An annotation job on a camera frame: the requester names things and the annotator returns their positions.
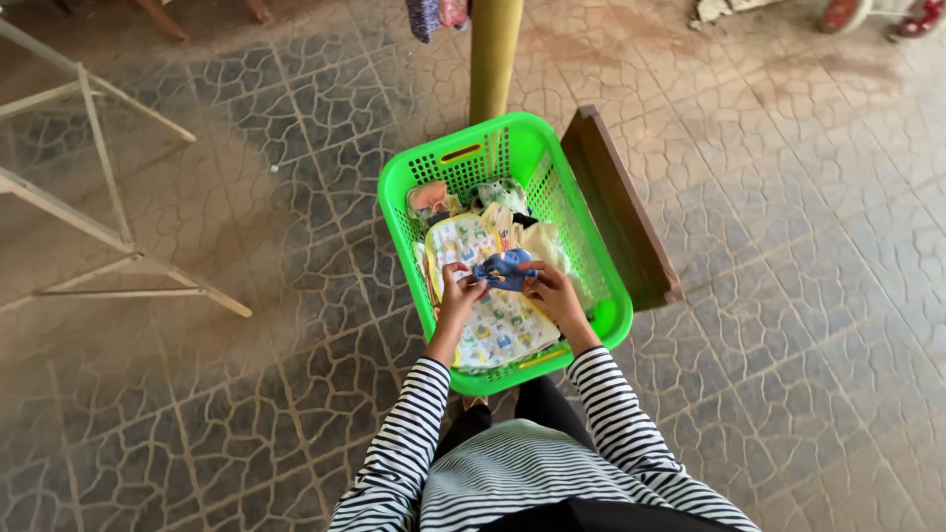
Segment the red wheel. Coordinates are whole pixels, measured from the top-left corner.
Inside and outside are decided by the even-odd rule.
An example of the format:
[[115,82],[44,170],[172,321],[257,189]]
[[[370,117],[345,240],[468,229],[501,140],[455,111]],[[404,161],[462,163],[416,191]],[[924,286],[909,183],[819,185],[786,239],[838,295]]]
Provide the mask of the red wheel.
[[872,5],[871,0],[831,0],[821,14],[821,31],[838,34],[853,31],[870,14]]
[[939,27],[943,19],[943,0],[917,0],[910,8],[913,16],[904,18],[897,26],[897,35],[916,39]]

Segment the white metal frame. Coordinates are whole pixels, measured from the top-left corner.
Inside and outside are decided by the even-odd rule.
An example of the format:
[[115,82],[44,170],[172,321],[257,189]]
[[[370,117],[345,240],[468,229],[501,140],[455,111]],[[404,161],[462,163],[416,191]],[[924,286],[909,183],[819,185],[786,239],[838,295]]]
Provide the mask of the white metal frame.
[[[86,272],[84,274],[76,275],[75,277],[63,282],[44,287],[28,295],[20,297],[19,299],[2,304],[0,305],[0,313],[19,309],[23,305],[33,301],[49,298],[92,299],[114,297],[169,297],[203,295],[212,301],[219,303],[227,310],[231,310],[239,314],[240,316],[245,318],[252,316],[253,312],[250,309],[226,293],[214,288],[203,279],[188,274],[187,272],[184,272],[172,264],[155,258],[147,257],[144,251],[138,249],[135,246],[131,235],[131,229],[128,225],[128,220],[125,217],[125,209],[121,202],[121,195],[118,192],[118,186],[115,183],[112,163],[105,148],[105,139],[102,135],[101,124],[98,121],[98,112],[96,110],[96,103],[93,96],[97,96],[100,93],[93,92],[93,86],[101,90],[103,93],[128,104],[132,109],[134,109],[134,111],[137,111],[138,113],[141,113],[150,119],[158,121],[187,142],[194,142],[197,140],[197,137],[188,130],[168,120],[166,117],[155,113],[141,102],[125,94],[106,80],[89,74],[82,66],[82,63],[71,61],[61,53],[50,48],[49,46],[46,46],[43,43],[40,43],[36,39],[33,39],[18,27],[15,27],[2,19],[0,19],[0,37],[5,37],[14,43],[19,44],[40,58],[51,62],[61,70],[75,74],[77,76],[78,79],[76,81],[71,81],[60,87],[56,87],[54,89],[41,92],[37,95],[19,99],[12,103],[0,106],[0,118],[20,114],[54,99],[64,98],[75,93],[81,93],[82,99],[85,102],[86,113],[89,115],[89,123],[92,126],[92,136],[96,142],[98,160],[101,163],[102,172],[105,174],[105,182],[108,185],[109,196],[112,201],[112,210],[114,212],[115,219],[118,222],[118,231],[116,232],[111,227],[97,222],[87,214],[77,210],[69,204],[66,204],[59,198],[56,198],[52,194],[49,194],[45,190],[31,184],[16,173],[3,167],[0,167],[0,194],[13,194],[21,200],[41,208],[47,213],[59,218],[63,222],[66,222],[69,225],[77,228],[79,231],[82,231],[83,233],[98,239],[125,254],[122,258],[106,264],[105,266],[90,272]],[[100,275],[117,272],[121,268],[137,261],[147,263],[149,267],[160,271],[167,277],[181,283],[184,285],[184,287],[178,289],[162,290],[69,290],[76,287],[80,283],[86,282]]]

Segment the foot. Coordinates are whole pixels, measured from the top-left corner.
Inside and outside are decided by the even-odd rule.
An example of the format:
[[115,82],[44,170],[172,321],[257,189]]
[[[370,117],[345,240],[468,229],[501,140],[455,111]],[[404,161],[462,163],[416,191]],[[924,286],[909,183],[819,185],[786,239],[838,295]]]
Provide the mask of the foot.
[[463,398],[464,412],[466,412],[467,410],[473,408],[474,406],[476,406],[476,405],[478,405],[478,404],[481,404],[481,405],[483,405],[483,406],[488,407],[488,406],[489,406],[489,404],[488,404],[488,402],[487,402],[488,399],[489,399],[489,398],[478,398],[478,397],[473,397],[473,396],[464,396],[464,398]]

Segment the wooden board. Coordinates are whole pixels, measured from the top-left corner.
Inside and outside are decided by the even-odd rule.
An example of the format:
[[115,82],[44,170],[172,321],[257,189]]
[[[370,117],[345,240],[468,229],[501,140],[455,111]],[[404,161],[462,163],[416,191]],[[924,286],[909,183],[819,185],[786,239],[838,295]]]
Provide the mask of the wooden board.
[[682,301],[680,279],[593,105],[575,112],[562,137],[562,150],[631,294],[634,311]]

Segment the person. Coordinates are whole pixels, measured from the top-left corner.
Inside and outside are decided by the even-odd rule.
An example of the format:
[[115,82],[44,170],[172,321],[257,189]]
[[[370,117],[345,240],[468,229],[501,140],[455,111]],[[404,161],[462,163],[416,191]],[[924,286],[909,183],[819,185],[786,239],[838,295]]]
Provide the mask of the person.
[[568,278],[526,262],[575,360],[593,442],[552,380],[520,385],[516,418],[492,424],[469,407],[437,445],[447,407],[447,367],[473,303],[486,292],[462,263],[444,266],[444,296],[424,356],[371,442],[330,530],[743,530],[759,532],[725,497],[687,474],[578,304]]

